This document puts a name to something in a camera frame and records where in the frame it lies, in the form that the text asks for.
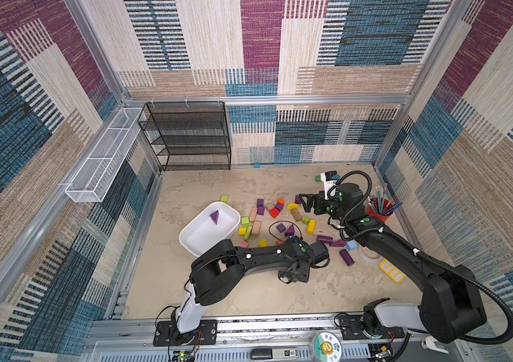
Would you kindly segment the white plastic storage bin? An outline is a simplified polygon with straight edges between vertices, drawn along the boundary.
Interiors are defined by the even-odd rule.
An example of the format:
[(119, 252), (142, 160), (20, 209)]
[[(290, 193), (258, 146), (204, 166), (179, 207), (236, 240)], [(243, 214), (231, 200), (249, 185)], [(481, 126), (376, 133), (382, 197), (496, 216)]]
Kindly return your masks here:
[[(218, 224), (211, 220), (220, 212)], [(200, 212), (179, 234), (180, 244), (194, 256), (201, 256), (218, 242), (230, 238), (241, 223), (241, 215), (224, 202), (213, 202)]]

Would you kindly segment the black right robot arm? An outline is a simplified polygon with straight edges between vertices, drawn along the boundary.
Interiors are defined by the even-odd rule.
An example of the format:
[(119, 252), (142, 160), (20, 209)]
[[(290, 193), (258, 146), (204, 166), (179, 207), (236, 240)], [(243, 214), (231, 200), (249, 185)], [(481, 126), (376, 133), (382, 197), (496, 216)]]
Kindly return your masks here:
[[(324, 193), (301, 194), (299, 200), (306, 212), (327, 214), (338, 222), (343, 241), (353, 241), (383, 256), (409, 277), (422, 291), (418, 307), (419, 330), (426, 330), (440, 342), (462, 339), (480, 345), (499, 345), (513, 338), (513, 312), (508, 304), (488, 287), (478, 282), (464, 265), (453, 267), (417, 249), (393, 232), (386, 224), (366, 213), (368, 197), (354, 183), (335, 185), (331, 197)], [(504, 312), (505, 332), (482, 338), (470, 333), (483, 326), (487, 316), (481, 296), (488, 298)]]

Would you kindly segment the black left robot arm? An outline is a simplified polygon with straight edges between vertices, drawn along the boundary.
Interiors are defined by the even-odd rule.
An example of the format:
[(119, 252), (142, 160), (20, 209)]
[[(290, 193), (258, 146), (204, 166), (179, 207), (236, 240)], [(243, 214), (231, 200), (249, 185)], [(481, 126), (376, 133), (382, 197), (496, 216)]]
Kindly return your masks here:
[(329, 263), (325, 244), (308, 244), (301, 237), (258, 248), (237, 247), (229, 239), (222, 240), (191, 264), (184, 284), (188, 296), (172, 317), (175, 330), (180, 335), (195, 332), (208, 307), (224, 300), (247, 276), (277, 272), (285, 284), (307, 283), (312, 269)]

